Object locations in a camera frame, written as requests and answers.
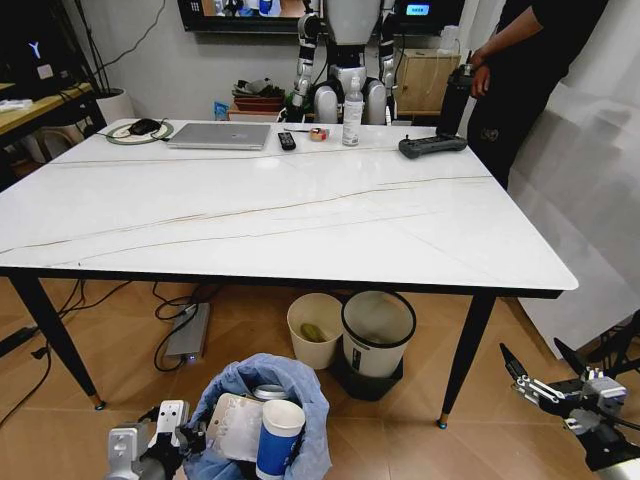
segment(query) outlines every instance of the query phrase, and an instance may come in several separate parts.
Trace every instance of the silver laptop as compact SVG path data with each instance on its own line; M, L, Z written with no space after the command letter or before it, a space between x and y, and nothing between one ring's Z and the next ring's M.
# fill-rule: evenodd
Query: silver laptop
M270 130L270 125L187 123L168 145L173 148L262 150Z

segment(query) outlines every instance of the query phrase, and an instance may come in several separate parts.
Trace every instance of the person's hand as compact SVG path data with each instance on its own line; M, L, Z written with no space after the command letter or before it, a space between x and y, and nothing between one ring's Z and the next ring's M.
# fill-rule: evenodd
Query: person's hand
M473 52L473 55L471 55L471 60L469 61L471 62L474 70L477 70L482 65L484 65L487 61L487 55L484 52L484 47L480 47L475 52Z
M471 96L473 98L484 97L491 83L491 69L487 65L480 66L473 75L471 84Z

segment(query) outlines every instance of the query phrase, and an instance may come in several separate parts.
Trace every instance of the white table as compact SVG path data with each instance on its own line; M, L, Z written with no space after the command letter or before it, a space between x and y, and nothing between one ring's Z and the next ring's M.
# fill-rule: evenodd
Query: white table
M294 133L297 149L283 152L283 127L254 152L93 136L0 194L0 274L96 404L39 277L474 295L446 425L496 297L555 298L576 279L469 149L398 152L405 135L431 129L362 127L354 148L333 125L328 141Z

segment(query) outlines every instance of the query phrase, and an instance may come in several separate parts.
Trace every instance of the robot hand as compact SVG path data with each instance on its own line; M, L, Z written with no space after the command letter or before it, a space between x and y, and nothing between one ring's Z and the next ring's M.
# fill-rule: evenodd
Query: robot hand
M189 404L164 401L135 423L109 432L109 473L105 480L170 480L184 459L206 448L206 425L186 426ZM149 442L145 420L157 423Z
M546 385L529 377L527 371L504 345L500 344L505 367L515 380L513 389L541 410L564 419L567 428L587 452L592 472L607 480L640 478L640 448L629 443L615 429L627 389L586 362L564 343L555 339L563 357L580 378Z

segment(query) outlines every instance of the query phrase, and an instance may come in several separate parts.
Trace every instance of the small orange object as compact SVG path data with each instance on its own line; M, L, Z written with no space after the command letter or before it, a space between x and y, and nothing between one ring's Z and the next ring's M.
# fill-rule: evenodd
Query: small orange object
M324 142L329 137L329 130L326 128L312 128L309 130L309 135L314 142Z

